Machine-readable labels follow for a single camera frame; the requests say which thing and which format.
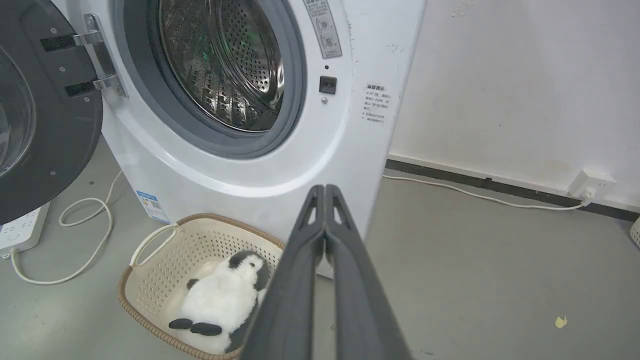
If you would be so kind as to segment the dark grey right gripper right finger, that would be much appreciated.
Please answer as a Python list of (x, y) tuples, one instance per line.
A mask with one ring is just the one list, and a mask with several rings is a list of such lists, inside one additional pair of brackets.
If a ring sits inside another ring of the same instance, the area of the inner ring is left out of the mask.
[(325, 255), (334, 272), (336, 357), (411, 360), (397, 317), (338, 186), (325, 187)]

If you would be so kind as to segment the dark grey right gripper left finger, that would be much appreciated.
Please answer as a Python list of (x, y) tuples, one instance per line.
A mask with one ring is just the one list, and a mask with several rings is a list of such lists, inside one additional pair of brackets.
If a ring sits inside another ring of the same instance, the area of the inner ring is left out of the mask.
[(242, 347), (242, 360), (311, 360), (314, 289), (325, 241), (325, 187), (308, 191)]

